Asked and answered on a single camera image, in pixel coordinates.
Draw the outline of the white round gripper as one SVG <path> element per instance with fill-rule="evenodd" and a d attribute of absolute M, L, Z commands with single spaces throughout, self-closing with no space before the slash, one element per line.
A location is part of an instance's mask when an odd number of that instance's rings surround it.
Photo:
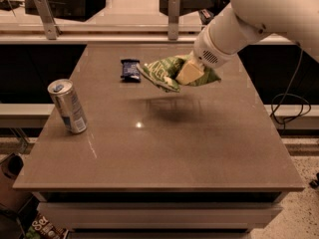
<path fill-rule="evenodd" d="M 193 45 L 193 54 L 200 63 L 186 61 L 175 80 L 188 85 L 204 75 L 204 66 L 218 68 L 227 63 L 237 53 L 237 44 L 225 31 L 219 31 L 214 25 L 203 28 Z"/>

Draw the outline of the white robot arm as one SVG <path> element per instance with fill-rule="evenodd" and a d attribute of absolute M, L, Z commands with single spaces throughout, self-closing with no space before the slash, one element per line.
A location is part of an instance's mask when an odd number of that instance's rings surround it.
<path fill-rule="evenodd" d="M 250 44 L 284 36 L 319 61 L 319 0 L 230 0 L 197 36 L 175 80 L 188 85 Z"/>

